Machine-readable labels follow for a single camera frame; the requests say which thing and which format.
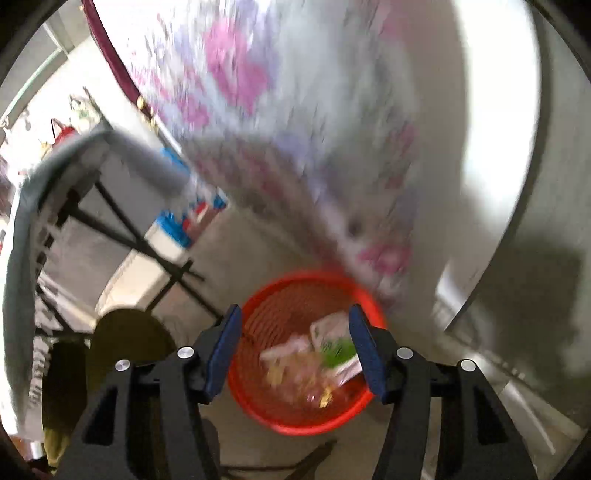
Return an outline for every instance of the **pink floral pattern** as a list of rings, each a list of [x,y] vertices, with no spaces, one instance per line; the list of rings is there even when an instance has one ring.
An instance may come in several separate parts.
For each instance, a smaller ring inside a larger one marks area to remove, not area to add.
[[[370,263],[382,275],[394,275],[406,270],[410,256],[408,245],[374,245],[362,250],[357,259]]]
[[[243,107],[249,115],[256,100],[269,85],[265,69],[248,58],[242,32],[226,18],[216,20],[205,35],[205,58],[209,73],[230,103]]]

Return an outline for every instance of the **black metal stand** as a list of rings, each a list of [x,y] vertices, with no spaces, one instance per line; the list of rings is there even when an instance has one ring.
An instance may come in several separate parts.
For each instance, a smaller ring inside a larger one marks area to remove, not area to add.
[[[216,324],[222,321],[223,314],[217,308],[215,308],[211,303],[209,303],[201,294],[196,292],[193,287],[191,287],[186,281],[183,280],[183,275],[187,274],[191,277],[199,280],[205,281],[205,278],[190,270],[191,263],[187,262],[182,267],[162,258],[156,250],[152,248],[150,243],[144,238],[141,232],[134,226],[131,222],[129,217],[121,210],[121,208],[116,204],[115,200],[111,196],[111,194],[107,191],[105,186],[100,182],[100,180],[95,182],[95,187],[100,195],[105,200],[106,204],[110,207],[113,211],[115,216],[121,221],[121,224],[131,233],[133,236],[132,239],[128,238],[125,235],[122,235],[118,231],[111,228],[109,225],[105,225],[99,219],[96,219],[92,215],[86,213],[84,210],[81,210],[79,207],[80,196],[71,191],[68,195],[68,201],[64,205],[63,211],[75,218],[80,223],[84,223],[86,226],[92,228],[93,230],[101,233],[102,235],[106,236],[107,238],[117,242],[125,247],[131,248],[140,252],[147,257],[150,257],[156,262],[160,264],[160,266],[170,275],[170,281],[164,286],[164,288],[156,295],[155,299],[150,303],[147,310],[151,311],[156,306],[156,304],[164,298],[164,295],[176,284],[179,283],[181,287],[192,297],[195,301],[200,304],[205,310],[207,310],[215,319]]]

